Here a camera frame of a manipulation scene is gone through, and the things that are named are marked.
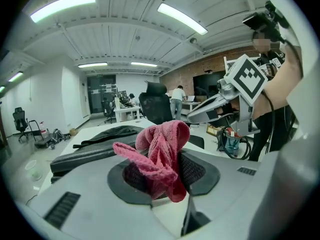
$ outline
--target laptop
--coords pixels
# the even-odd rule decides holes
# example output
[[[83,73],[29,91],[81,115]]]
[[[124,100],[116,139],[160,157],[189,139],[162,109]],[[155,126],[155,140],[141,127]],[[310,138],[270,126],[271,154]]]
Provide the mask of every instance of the laptop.
[[[185,102],[194,102],[195,96],[188,96],[188,99]]]

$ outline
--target jeans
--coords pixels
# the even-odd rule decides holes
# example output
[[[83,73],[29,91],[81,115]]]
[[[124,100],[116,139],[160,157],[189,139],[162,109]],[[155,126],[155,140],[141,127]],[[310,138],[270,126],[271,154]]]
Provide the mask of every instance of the jeans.
[[[174,118],[176,112],[175,119],[181,120],[182,100],[176,98],[171,99],[170,109],[172,118]]]

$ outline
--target hand cart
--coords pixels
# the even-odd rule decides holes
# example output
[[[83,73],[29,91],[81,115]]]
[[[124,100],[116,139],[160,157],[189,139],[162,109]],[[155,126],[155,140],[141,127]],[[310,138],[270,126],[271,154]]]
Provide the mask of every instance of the hand cart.
[[[36,126],[38,127],[38,130],[32,130],[31,128],[31,122],[34,122],[36,123]],[[37,147],[37,148],[47,148],[49,147],[50,145],[50,142],[52,140],[52,133],[49,133],[48,137],[44,138],[41,134],[41,130],[39,128],[39,125],[37,123],[36,120],[31,120],[29,121],[29,127],[30,127],[30,130],[31,130],[31,133],[33,135],[33,138],[34,138],[34,145]]]

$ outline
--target ceiling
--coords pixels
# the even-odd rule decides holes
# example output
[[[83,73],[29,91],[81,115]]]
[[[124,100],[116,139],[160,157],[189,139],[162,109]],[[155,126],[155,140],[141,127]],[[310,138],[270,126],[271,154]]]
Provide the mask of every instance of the ceiling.
[[[15,71],[67,55],[87,75],[134,73],[159,76],[190,58],[250,45],[252,31],[242,19],[264,10],[266,0],[96,0],[57,12],[35,23],[30,14],[57,0],[30,0],[18,17],[0,62],[2,80]],[[164,2],[208,30],[196,33],[157,12]],[[190,43],[196,38],[197,43]],[[156,68],[131,62],[157,64]]]

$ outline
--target white bucket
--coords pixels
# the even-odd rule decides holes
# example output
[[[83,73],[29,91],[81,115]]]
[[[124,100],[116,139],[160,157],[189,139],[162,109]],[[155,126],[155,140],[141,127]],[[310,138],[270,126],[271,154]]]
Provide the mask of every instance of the white bucket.
[[[36,160],[32,160],[26,164],[24,169],[27,171],[28,176],[31,178],[32,181],[37,181],[42,177],[42,171],[37,165]]]

